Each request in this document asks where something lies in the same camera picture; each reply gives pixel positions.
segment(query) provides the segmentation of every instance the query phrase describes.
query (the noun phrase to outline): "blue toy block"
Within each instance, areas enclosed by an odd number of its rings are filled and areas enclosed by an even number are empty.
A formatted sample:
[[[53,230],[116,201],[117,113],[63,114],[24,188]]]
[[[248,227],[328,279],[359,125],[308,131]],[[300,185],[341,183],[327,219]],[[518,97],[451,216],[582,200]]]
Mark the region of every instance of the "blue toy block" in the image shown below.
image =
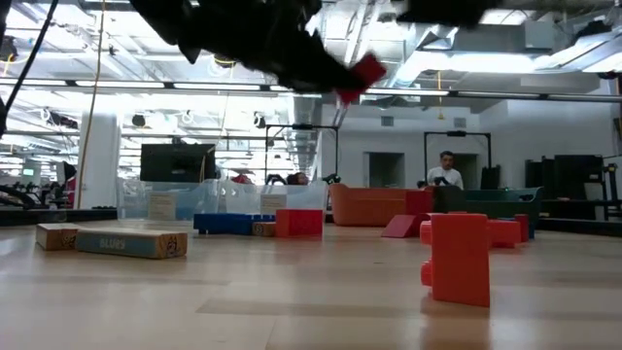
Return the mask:
[[[248,215],[248,214],[194,214],[194,229],[199,234],[253,234],[253,223],[274,222],[274,215]]]

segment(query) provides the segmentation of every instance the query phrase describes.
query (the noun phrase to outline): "large toy block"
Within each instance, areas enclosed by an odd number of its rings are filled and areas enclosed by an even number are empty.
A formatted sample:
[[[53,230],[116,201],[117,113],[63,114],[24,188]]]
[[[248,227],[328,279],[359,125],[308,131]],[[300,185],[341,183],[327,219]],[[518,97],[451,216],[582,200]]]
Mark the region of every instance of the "large toy block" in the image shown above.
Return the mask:
[[[324,211],[280,209],[276,211],[277,237],[322,237]]]
[[[432,190],[418,190],[406,192],[406,214],[407,215],[420,215],[431,213],[432,206]]]
[[[351,71],[365,82],[365,87],[360,90],[338,90],[337,94],[345,105],[349,105],[359,98],[363,92],[387,74],[387,69],[372,53],[366,54],[351,68]]]
[[[76,235],[76,249],[135,258],[176,258],[186,254],[188,234],[125,227],[80,228]]]
[[[261,237],[274,237],[276,234],[276,223],[254,223],[253,235]]]
[[[530,239],[534,238],[534,228],[529,222],[529,215],[516,214],[514,221],[521,224],[521,242],[529,242]]]
[[[417,225],[415,215],[395,215],[382,231],[385,238],[406,238],[414,234]]]
[[[39,224],[35,236],[44,250],[72,250],[76,247],[78,228],[73,224]]]
[[[432,258],[421,280],[432,298],[490,306],[487,218],[478,214],[438,214],[421,224],[421,239],[432,245]]]
[[[514,248],[521,242],[521,223],[507,220],[489,220],[488,233],[494,248]]]
[[[199,234],[253,234],[253,223],[274,222],[274,215],[194,214],[194,229]]]

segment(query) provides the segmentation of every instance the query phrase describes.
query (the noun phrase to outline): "red block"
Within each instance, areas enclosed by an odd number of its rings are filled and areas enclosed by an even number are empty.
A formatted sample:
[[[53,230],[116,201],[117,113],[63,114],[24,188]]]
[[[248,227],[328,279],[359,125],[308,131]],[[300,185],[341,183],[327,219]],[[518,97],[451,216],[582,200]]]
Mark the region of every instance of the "red block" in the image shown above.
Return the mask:
[[[395,215],[382,231],[386,238],[406,238],[413,235],[417,217],[414,215]]]
[[[487,218],[479,214],[432,215],[432,258],[422,266],[424,284],[435,300],[490,307]]]
[[[508,220],[489,220],[490,244],[495,248],[514,248],[521,242],[521,224]]]
[[[529,242],[529,215],[516,214],[514,221],[521,224],[521,242]]]
[[[430,220],[420,224],[419,239],[422,244],[432,245],[432,222]]]
[[[419,215],[432,212],[432,191],[406,192],[406,214]]]
[[[412,235],[414,237],[419,237],[420,236],[420,232],[421,232],[421,224],[424,222],[427,222],[430,220],[430,214],[428,213],[424,213],[424,214],[418,214],[417,216],[415,216],[415,227],[412,230]]]
[[[276,211],[277,237],[322,237],[324,211],[281,209]]]
[[[365,88],[361,90],[338,90],[337,94],[345,105],[352,103],[352,101],[356,100],[363,92],[387,74],[387,69],[376,59],[373,53],[366,54],[352,67],[351,71],[363,79]]]

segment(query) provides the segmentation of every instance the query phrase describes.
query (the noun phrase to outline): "black monitor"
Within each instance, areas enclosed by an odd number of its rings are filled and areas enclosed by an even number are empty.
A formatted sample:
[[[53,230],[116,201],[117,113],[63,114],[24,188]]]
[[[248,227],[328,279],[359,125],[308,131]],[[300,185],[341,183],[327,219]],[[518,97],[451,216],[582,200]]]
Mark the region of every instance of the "black monitor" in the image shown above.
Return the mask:
[[[214,145],[142,145],[141,181],[199,183],[205,179],[215,178]]]

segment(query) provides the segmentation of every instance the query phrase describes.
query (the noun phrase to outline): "man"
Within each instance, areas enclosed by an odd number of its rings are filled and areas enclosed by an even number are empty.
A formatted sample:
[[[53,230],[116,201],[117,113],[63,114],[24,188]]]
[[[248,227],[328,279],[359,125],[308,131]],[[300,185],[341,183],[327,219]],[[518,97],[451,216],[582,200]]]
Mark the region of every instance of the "man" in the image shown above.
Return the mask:
[[[458,186],[464,189],[463,176],[454,169],[454,154],[445,151],[440,154],[440,166],[430,169],[428,172],[428,185]]]

